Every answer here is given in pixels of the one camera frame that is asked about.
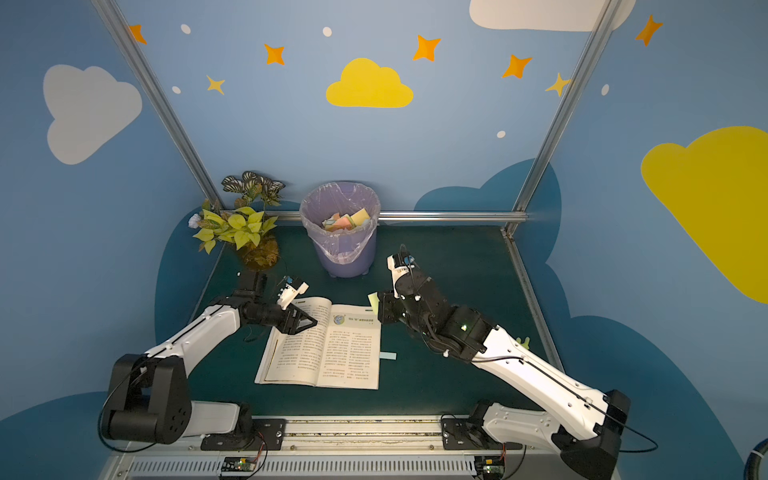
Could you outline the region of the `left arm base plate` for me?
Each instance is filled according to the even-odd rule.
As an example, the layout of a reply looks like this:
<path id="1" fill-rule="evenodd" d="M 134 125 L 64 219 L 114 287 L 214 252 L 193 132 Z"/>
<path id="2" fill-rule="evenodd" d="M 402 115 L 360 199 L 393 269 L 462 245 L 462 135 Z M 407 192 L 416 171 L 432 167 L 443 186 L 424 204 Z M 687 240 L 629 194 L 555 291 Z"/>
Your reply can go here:
<path id="1" fill-rule="evenodd" d="M 237 427 L 226 434 L 209 434 L 201 442 L 202 451 L 280 451 L 285 439 L 287 420 L 252 418 L 248 428 Z"/>

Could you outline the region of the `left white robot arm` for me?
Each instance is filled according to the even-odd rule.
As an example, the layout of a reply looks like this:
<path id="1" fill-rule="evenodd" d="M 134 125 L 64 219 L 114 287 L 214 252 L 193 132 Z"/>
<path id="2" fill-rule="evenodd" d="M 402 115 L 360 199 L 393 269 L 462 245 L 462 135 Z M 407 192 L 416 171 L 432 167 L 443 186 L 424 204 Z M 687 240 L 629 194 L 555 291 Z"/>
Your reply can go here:
<path id="1" fill-rule="evenodd" d="M 294 305 L 308 285 L 287 276 L 275 298 L 264 294 L 266 276 L 245 272 L 237 288 L 217 298 L 178 333 L 141 354 L 125 354 L 114 364 L 108 395 L 97 420 L 100 442 L 117 451 L 118 442 L 135 443 L 141 452 L 199 437 L 208 451 L 259 450 L 259 439 L 246 403 L 194 401 L 189 377 L 223 340 L 244 325 L 259 325 L 297 335 L 317 320 Z"/>

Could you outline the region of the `magazine book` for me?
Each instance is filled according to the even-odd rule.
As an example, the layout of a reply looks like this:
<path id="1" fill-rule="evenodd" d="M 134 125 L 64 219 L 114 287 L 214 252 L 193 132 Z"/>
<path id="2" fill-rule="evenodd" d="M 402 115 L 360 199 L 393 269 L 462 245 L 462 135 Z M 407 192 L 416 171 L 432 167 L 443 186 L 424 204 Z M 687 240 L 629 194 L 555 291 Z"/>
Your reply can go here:
<path id="1" fill-rule="evenodd" d="M 381 322 L 370 306 L 332 304 L 322 297 L 293 302 L 317 324 L 287 335 L 273 329 L 257 384 L 319 388 L 379 388 Z"/>

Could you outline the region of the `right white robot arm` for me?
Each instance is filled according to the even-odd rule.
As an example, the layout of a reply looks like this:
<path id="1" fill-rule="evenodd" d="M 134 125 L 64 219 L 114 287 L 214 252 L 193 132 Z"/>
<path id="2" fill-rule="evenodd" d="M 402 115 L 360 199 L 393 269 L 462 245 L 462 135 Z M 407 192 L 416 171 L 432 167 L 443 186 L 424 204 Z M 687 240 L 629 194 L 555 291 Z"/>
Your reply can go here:
<path id="1" fill-rule="evenodd" d="M 389 267 L 392 288 L 379 293 L 378 317 L 401 322 L 433 352 L 503 380 L 542 408 L 535 414 L 499 403 L 480 407 L 481 430 L 559 455 L 586 479 L 610 479 L 621 450 L 631 401 L 618 390 L 585 385 L 524 348 L 481 312 L 454 305 L 418 266 Z"/>

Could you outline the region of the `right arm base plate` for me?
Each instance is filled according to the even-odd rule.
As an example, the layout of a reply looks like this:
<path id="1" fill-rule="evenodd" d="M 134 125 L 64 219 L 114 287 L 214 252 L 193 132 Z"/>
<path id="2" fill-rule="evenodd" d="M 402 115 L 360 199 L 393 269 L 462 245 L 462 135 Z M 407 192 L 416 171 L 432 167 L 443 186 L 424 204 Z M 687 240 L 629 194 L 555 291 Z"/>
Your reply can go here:
<path id="1" fill-rule="evenodd" d="M 490 437 L 476 422 L 469 418 L 442 415 L 438 421 L 442 445 L 445 450 L 511 450 L 522 451 L 516 442 L 500 443 Z"/>

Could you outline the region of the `green sticky note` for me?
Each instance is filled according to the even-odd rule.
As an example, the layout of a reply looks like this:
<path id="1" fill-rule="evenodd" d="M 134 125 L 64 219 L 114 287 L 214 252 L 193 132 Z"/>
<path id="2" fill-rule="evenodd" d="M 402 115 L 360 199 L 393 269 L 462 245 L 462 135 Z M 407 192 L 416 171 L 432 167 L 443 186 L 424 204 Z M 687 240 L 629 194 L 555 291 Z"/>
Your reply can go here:
<path id="1" fill-rule="evenodd" d="M 377 292 L 370 293 L 368 296 L 370 307 L 375 315 L 379 314 L 380 299 Z"/>

